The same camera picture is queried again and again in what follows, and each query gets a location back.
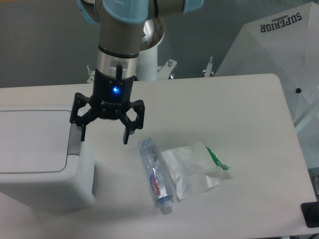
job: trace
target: green label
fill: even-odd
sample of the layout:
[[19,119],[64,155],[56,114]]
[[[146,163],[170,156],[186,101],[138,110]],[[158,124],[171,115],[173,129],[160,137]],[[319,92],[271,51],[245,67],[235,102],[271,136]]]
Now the green label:
[[223,164],[222,162],[219,161],[219,159],[216,157],[216,155],[213,153],[213,151],[210,150],[210,148],[206,147],[211,158],[214,160],[215,164],[219,167],[221,167],[223,170],[228,170],[229,167],[225,164]]

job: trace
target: plastic water bottle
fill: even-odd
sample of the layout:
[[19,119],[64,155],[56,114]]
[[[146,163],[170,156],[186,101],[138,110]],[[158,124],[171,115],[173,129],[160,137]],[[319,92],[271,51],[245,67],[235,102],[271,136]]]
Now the plastic water bottle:
[[170,208],[173,192],[154,139],[147,138],[139,142],[139,150],[145,171],[150,179],[154,199],[162,209]]

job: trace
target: white container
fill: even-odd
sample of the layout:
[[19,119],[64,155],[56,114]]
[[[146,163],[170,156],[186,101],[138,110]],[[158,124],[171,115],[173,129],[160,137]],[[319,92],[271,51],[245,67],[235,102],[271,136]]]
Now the white container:
[[0,109],[0,192],[38,209],[95,202],[95,158],[69,123],[70,109]]

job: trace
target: table surface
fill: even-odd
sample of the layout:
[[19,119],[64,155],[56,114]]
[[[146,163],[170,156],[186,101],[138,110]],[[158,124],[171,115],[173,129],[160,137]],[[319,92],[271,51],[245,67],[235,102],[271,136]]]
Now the table surface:
[[[71,105],[92,85],[0,89],[0,106]],[[311,181],[279,79],[274,75],[135,82],[145,126],[123,145],[120,121],[87,127],[99,163],[96,204],[49,212],[0,194],[2,239],[214,238],[250,239],[318,233],[307,228],[300,204],[315,201]],[[214,150],[229,172],[219,185],[178,201],[163,215],[154,207],[140,160],[139,140],[153,137],[160,151],[198,141]]]

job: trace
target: colgate logo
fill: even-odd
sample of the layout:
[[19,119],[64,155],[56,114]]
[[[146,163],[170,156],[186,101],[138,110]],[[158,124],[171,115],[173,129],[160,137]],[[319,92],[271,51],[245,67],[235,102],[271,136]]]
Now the colgate logo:
[[160,194],[160,189],[159,189],[158,183],[156,181],[156,178],[153,178],[153,185],[156,188],[156,195],[159,195]]

